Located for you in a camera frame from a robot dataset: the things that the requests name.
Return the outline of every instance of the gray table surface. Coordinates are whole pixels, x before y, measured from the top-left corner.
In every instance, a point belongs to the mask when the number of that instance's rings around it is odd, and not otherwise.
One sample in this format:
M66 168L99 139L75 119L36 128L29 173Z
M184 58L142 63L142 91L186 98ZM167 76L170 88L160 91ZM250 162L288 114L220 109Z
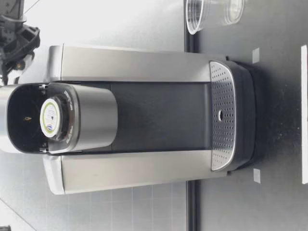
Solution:
M301 46L308 1L248 0L241 21L205 29L197 50L251 66L257 93L257 160L228 177L199 182L200 231L308 229L308 186L301 184ZM252 64L252 50L260 62ZM260 169L261 184L253 169Z

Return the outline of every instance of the transparent container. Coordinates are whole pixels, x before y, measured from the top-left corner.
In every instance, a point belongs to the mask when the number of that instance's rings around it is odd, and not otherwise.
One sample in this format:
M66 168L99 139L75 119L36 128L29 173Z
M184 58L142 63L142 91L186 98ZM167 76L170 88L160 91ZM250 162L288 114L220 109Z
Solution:
M235 24L240 21L245 0L187 0L186 23L194 35L205 27Z

